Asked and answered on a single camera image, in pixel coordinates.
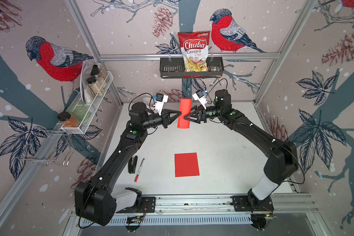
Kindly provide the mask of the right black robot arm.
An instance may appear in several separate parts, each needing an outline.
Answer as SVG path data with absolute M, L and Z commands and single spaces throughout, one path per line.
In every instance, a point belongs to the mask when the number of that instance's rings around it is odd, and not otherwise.
M 299 169 L 297 147 L 291 141 L 281 141 L 251 122 L 245 114 L 232 108 L 231 95 L 225 89 L 215 92 L 213 106 L 207 106 L 207 92 L 198 91 L 193 94 L 194 100 L 201 103 L 194 106 L 184 119 L 194 123 L 207 122 L 218 118 L 219 121 L 261 150 L 267 157 L 264 175 L 258 183 L 249 190 L 247 204 L 251 210 L 259 210 L 270 199 L 274 192 L 287 178 Z

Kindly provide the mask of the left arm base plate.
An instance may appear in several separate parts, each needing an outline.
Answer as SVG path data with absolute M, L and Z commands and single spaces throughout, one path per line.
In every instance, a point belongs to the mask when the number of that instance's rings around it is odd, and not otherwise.
M 139 206 L 132 206 L 120 211 L 117 213 L 143 213 L 144 206 L 146 206 L 147 213 L 154 213 L 155 212 L 155 205 L 156 205 L 156 198 L 155 197 L 142 197 L 141 203 Z

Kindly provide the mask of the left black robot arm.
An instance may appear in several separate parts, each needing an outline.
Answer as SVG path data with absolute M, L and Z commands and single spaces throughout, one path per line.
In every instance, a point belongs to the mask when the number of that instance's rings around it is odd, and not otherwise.
M 130 119 L 121 135 L 119 144 L 102 168 L 86 183 L 80 182 L 75 190 L 75 211 L 80 218 L 101 226 L 107 225 L 113 215 L 123 209 L 142 209 L 142 193 L 134 188 L 113 193 L 112 189 L 123 169 L 140 149 L 148 136 L 149 128 L 167 128 L 182 113 L 163 109 L 154 113 L 143 102 L 132 105 Z

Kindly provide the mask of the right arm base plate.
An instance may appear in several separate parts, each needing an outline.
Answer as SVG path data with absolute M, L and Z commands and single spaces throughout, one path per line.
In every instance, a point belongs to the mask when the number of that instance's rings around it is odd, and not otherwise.
M 232 196 L 232 206 L 236 212 L 262 212 L 274 211 L 274 206 L 270 196 L 264 200 L 258 200 L 256 197 L 249 197 L 247 195 Z

